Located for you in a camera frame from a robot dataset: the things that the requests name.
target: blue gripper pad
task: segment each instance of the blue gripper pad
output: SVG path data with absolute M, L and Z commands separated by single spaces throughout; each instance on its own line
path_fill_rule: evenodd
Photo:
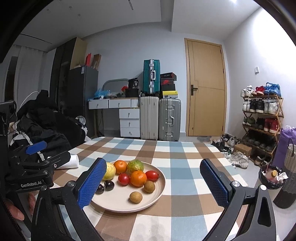
M 35 143 L 35 144 L 27 147 L 26 154 L 32 155 L 32 154 L 37 153 L 41 150 L 44 150 L 46 147 L 47 147 L 47 143 L 45 141 Z
M 81 209 L 91 202 L 106 171 L 106 161 L 103 158 L 97 158 L 91 167 L 77 179 L 77 202 Z
M 232 196 L 232 189 L 227 180 L 209 159 L 203 159 L 200 163 L 200 173 L 214 196 L 218 206 L 226 208 Z

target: plate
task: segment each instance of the plate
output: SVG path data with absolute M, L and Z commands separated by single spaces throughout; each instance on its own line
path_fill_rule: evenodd
M 165 176 L 157 167 L 146 162 L 142 163 L 144 165 L 144 172 L 153 170 L 159 174 L 159 179 L 154 182 L 155 190 L 153 193 L 146 193 L 144 191 L 144 187 L 138 188 L 132 186 L 131 184 L 128 184 L 127 186 L 122 186 L 118 181 L 118 174 L 116 174 L 112 179 L 115 185 L 113 190 L 107 191 L 105 189 L 102 194 L 95 193 L 92 201 L 103 209 L 115 213 L 133 213 L 148 208 L 152 204 L 154 204 L 161 197 L 165 189 Z M 142 201 L 137 204 L 132 203 L 128 200 L 129 195 L 135 191 L 140 192 L 143 195 Z

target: door frame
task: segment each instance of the door frame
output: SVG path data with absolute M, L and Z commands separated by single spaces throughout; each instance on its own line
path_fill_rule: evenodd
M 210 44 L 214 46 L 220 47 L 221 55 L 222 55 L 222 62 L 223 62 L 223 69 L 224 69 L 224 91 L 225 91 L 225 97 L 224 97 L 224 122 L 223 122 L 223 130 L 222 133 L 225 133 L 225 123 L 226 123 L 226 109 L 227 109 L 227 84 L 226 84 L 226 69 L 225 69 L 225 61 L 224 61 L 224 54 L 221 44 L 215 44 L 211 42 L 206 42 L 202 40 L 197 39 L 188 39 L 184 38 L 185 41 L 185 52 L 186 52 L 186 74 L 187 74 L 187 104 L 186 104 L 186 136 L 189 136 L 189 112 L 190 112 L 190 69 L 189 69 L 189 52 L 188 52 L 188 41 L 193 42 L 199 42 L 199 43 L 205 43 Z

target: orange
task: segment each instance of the orange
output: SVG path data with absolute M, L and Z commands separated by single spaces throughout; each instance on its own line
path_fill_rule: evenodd
M 125 161 L 123 161 L 123 160 L 118 160 L 118 161 L 114 162 L 113 165 L 116 168 L 116 173 L 117 174 L 125 173 L 127 168 L 128 168 L 127 163 Z
M 134 171 L 131 174 L 131 184 L 133 184 L 136 187 L 141 187 L 145 184 L 145 182 L 147 181 L 147 176 L 144 172 L 142 171 Z

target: human hand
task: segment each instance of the human hand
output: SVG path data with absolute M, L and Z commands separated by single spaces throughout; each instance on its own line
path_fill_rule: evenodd
M 29 202 L 30 214 L 33 215 L 34 207 L 36 204 L 36 198 L 32 192 L 29 192 L 28 202 Z M 10 211 L 12 217 L 14 217 L 15 219 L 21 220 L 21 221 L 23 221 L 25 219 L 24 214 L 16 206 L 14 206 L 12 201 L 10 201 L 9 199 L 6 199 L 5 204 L 8 208 L 8 210 Z

